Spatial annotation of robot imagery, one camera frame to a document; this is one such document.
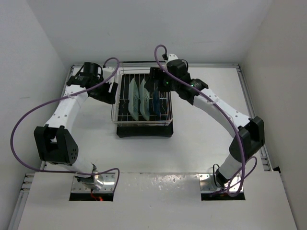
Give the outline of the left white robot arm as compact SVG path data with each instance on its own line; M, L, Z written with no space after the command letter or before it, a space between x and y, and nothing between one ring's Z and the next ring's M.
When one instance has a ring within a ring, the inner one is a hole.
M114 72L114 68L85 62L83 67L68 79L64 99L59 102L52 117L44 126L38 126L34 130L40 159L76 172L77 181L92 189L102 187L103 177L97 175L93 163L79 154L79 147L71 135L71 130L82 104L88 98L107 104L115 103L118 84L105 81Z

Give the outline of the light green plate with berries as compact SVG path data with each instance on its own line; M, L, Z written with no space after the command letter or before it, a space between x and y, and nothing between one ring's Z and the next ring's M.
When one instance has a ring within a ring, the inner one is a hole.
M145 89L144 84L146 83L145 79L142 80L140 84L140 91L139 91L139 97L140 97L140 112L143 116L143 118L146 121L149 121L150 119L150 109L149 109L149 92Z

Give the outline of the dark blue leaf plate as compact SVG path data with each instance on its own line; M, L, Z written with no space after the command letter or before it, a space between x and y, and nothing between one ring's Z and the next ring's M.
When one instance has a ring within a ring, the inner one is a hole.
M159 96L159 91L154 91L153 92L153 112L157 115L160 116L160 96Z

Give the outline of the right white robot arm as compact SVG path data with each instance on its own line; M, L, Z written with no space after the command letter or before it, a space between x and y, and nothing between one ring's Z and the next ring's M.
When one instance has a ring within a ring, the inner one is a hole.
M176 92L182 100L201 109L233 137L229 155L213 176L215 187L224 187L265 143L264 122L244 115L220 99L200 79L193 79L184 61L174 59L151 67L145 88L153 92Z

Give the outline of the light green rectangular plate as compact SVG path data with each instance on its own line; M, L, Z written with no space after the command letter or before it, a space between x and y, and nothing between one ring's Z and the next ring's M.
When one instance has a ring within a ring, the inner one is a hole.
M129 104L128 111L135 121L139 120L139 90L135 79L129 83Z

